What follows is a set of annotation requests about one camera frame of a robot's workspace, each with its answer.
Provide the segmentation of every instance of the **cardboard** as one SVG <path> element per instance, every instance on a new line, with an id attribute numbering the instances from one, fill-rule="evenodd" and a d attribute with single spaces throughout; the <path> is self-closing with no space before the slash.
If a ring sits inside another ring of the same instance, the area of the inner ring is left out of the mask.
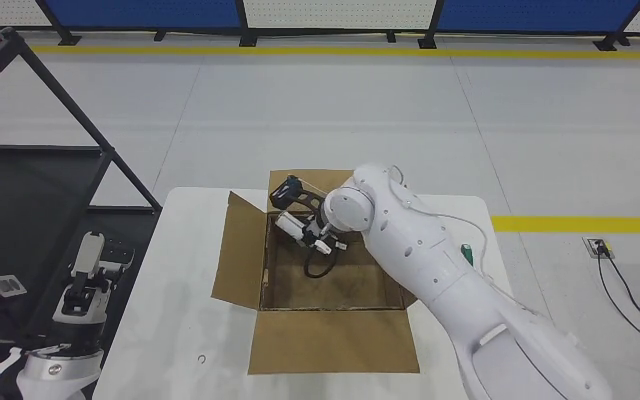
<path id="1" fill-rule="evenodd" d="M 408 338 L 402 311 L 260 312 L 249 373 L 420 372 Z"/>
<path id="2" fill-rule="evenodd" d="M 287 175 L 324 195 L 352 171 L 273 171 L 269 193 Z M 268 210 L 230 193 L 212 291 L 216 299 L 258 310 L 248 372 L 419 372 L 406 312 L 415 298 L 380 268 L 362 236 L 347 234 L 349 247 L 333 270 L 310 279 L 302 268 L 309 249 L 274 225 L 279 210 Z M 289 211 L 308 215 L 304 207 Z M 310 269 L 326 264 L 314 255 Z"/>
<path id="3" fill-rule="evenodd" d="M 211 297 L 258 309 L 267 217 L 231 192 Z"/>

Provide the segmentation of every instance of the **blue panel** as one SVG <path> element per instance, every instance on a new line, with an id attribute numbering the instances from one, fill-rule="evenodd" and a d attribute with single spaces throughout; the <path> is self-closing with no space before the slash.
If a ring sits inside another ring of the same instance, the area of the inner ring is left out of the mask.
<path id="1" fill-rule="evenodd" d="M 48 0 L 62 25 L 86 27 L 239 27 L 235 0 Z"/>
<path id="2" fill-rule="evenodd" d="M 438 29 L 611 32 L 638 0 L 445 0 Z"/>

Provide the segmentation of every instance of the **white robot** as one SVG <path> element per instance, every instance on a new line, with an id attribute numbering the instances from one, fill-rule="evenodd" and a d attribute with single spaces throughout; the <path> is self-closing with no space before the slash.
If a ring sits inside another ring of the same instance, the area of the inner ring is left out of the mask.
<path id="1" fill-rule="evenodd" d="M 75 262 L 70 266 L 72 282 L 60 298 L 51 333 L 55 345 L 25 351 L 14 347 L 0 363 L 0 373 L 23 353 L 27 362 L 16 379 L 25 400 L 83 400 L 81 389 L 100 376 L 104 351 L 100 348 L 107 319 L 107 304 L 124 271 L 131 265 L 133 249 L 111 244 L 105 253 L 101 233 L 84 235 Z"/>
<path id="2" fill-rule="evenodd" d="M 430 212 L 403 177 L 392 179 L 397 173 L 397 167 L 361 166 L 324 199 L 290 176 L 271 194 L 272 204 L 286 210 L 301 203 L 314 217 L 301 221 L 283 211 L 276 224 L 323 254 L 340 251 L 340 232 L 361 232 L 378 264 L 449 334 L 470 399 L 611 399 L 607 381 L 574 342 L 505 297 L 482 268 L 474 269 L 442 225 L 444 215 Z M 319 207 L 311 205 L 314 197 Z M 324 276 L 331 267 L 307 276 Z"/>

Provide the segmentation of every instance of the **power cord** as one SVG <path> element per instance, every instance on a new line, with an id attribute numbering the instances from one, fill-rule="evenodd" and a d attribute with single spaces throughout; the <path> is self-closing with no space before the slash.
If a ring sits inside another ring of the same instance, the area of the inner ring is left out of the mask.
<path id="1" fill-rule="evenodd" d="M 311 264 L 311 259 L 313 258 L 313 255 L 316 252 L 317 252 L 317 250 L 315 249 L 315 247 L 310 247 L 309 248 L 309 254 L 307 254 L 307 258 L 304 260 L 304 265 L 303 265 L 302 268 L 303 268 L 304 274 L 305 274 L 305 276 L 307 278 L 319 279 L 319 278 L 322 278 L 323 276 L 327 275 L 329 272 L 331 272 L 333 267 L 335 267 L 336 263 L 338 262 L 338 252 L 340 252 L 340 250 L 334 248 L 333 251 L 331 252 L 331 259 L 329 261 L 329 265 L 327 265 L 327 267 L 322 272 L 320 272 L 319 274 L 313 274 L 309 270 L 309 267 L 310 267 L 310 264 Z"/>
<path id="2" fill-rule="evenodd" d="M 604 291 L 607 294 L 607 297 L 609 297 L 609 300 L 611 301 L 611 304 L 613 304 L 613 306 L 616 308 L 616 310 L 618 310 L 618 313 L 620 313 L 622 318 L 624 318 L 624 320 L 627 321 L 627 323 L 629 325 L 631 325 L 633 327 L 633 329 L 635 329 L 638 333 L 640 333 L 640 328 L 635 326 L 635 324 L 633 322 L 631 322 L 631 320 L 622 312 L 620 307 L 618 307 L 616 302 L 611 297 L 611 294 L 609 293 L 609 289 L 607 289 L 607 284 L 604 282 L 604 277 L 602 276 L 602 264 L 600 262 L 600 260 L 602 258 L 602 255 L 604 255 L 605 257 L 607 257 L 609 259 L 609 261 L 611 262 L 611 265 L 613 265 L 613 267 L 615 268 L 616 272 L 618 273 L 618 276 L 620 277 L 620 279 L 624 283 L 624 286 L 627 288 L 627 293 L 629 294 L 629 298 L 631 299 L 631 302 L 638 309 L 638 311 L 640 311 L 640 308 L 636 304 L 636 301 L 633 298 L 633 295 L 631 294 L 631 290 L 629 289 L 629 285 L 627 285 L 627 281 L 625 281 L 624 278 L 622 277 L 622 274 L 620 274 L 620 271 L 618 270 L 618 267 L 616 266 L 616 264 L 611 259 L 611 253 L 609 253 L 609 249 L 607 249 L 607 246 L 604 244 L 603 241 L 598 242 L 598 248 L 597 248 L 596 252 L 598 254 L 598 272 L 600 273 L 600 281 L 602 282 L 602 287 L 604 288 Z"/>

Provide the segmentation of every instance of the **black cable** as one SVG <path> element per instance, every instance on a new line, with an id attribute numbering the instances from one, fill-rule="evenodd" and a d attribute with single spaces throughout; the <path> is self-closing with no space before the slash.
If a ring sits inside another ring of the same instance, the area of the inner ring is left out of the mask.
<path id="1" fill-rule="evenodd" d="M 331 270 L 333 269 L 333 267 L 336 266 L 336 263 L 338 262 L 338 253 L 340 252 L 340 250 L 338 249 L 333 249 L 332 254 L 331 254 L 331 261 L 329 263 L 329 265 L 327 266 L 327 268 L 325 268 L 324 271 L 322 271 L 319 274 L 312 274 L 311 271 L 309 271 L 309 264 L 311 264 L 311 259 L 313 258 L 313 254 L 316 253 L 317 250 L 315 247 L 311 247 L 309 248 L 309 254 L 307 255 L 306 260 L 304 260 L 304 274 L 308 277 L 308 278 L 312 278 L 312 279 L 318 279 L 318 278 L 322 278 L 323 276 L 327 275 L 329 272 L 331 272 Z"/>
<path id="2" fill-rule="evenodd" d="M 633 294 L 631 294 L 631 289 L 629 289 L 629 285 L 627 285 L 627 281 L 622 277 L 622 274 L 620 273 L 618 266 L 616 265 L 616 263 L 613 262 L 610 255 L 605 253 L 605 256 L 607 256 L 607 258 L 609 259 L 609 262 L 611 263 L 611 265 L 613 265 L 613 268 L 616 270 L 618 277 L 620 277 L 620 280 L 624 284 L 624 287 L 627 289 L 627 294 L 629 294 L 629 299 L 631 299 L 633 306 L 636 308 L 636 310 L 640 311 L 640 306 L 638 306 L 638 303 L 636 303 L 636 299 L 633 298 Z"/>
<path id="3" fill-rule="evenodd" d="M 602 281 L 602 287 L 604 288 L 605 293 L 607 293 L 607 297 L 609 297 L 609 300 L 611 300 L 611 304 L 613 304 L 613 306 L 616 308 L 616 310 L 618 310 L 618 312 L 620 313 L 622 318 L 624 318 L 624 320 L 627 321 L 627 323 L 629 323 L 629 325 L 631 325 L 633 327 L 633 329 L 635 329 L 636 331 L 638 331 L 638 333 L 640 333 L 640 329 L 637 326 L 635 326 L 633 324 L 633 322 L 631 322 L 631 320 L 629 320 L 629 318 L 627 318 L 626 315 L 624 315 L 622 310 L 620 310 L 620 307 L 618 307 L 616 302 L 613 301 L 613 298 L 611 297 L 611 294 L 609 294 L 609 290 L 607 289 L 607 285 L 604 283 L 604 277 L 602 276 L 602 265 L 600 264 L 600 254 L 599 253 L 598 253 L 598 271 L 600 272 L 600 280 Z"/>

